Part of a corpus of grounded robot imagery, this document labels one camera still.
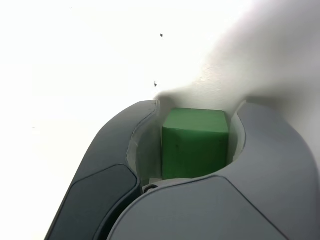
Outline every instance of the white wall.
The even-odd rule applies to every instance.
[[[99,129],[155,96],[229,114],[259,97],[320,161],[316,0],[1,4],[1,239],[43,239]]]

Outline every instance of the green block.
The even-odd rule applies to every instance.
[[[223,111],[174,108],[162,127],[162,178],[197,178],[224,168],[228,137]]]

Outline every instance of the gray plastic housing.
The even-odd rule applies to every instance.
[[[237,116],[236,161],[141,196],[108,239],[319,240],[319,176],[305,141],[267,107],[246,103]]]
[[[147,182],[161,174],[159,110],[158,100],[138,102],[99,131],[46,240],[107,238],[121,212],[142,194],[140,178]],[[152,159],[152,166],[144,164],[146,159]]]

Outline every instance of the white background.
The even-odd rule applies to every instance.
[[[156,96],[259,97],[320,163],[319,23],[316,0],[0,3],[0,238],[43,239],[96,133]]]

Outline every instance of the green cube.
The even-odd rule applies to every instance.
[[[174,108],[162,127],[162,178],[197,178],[224,168],[228,137],[223,111]]]

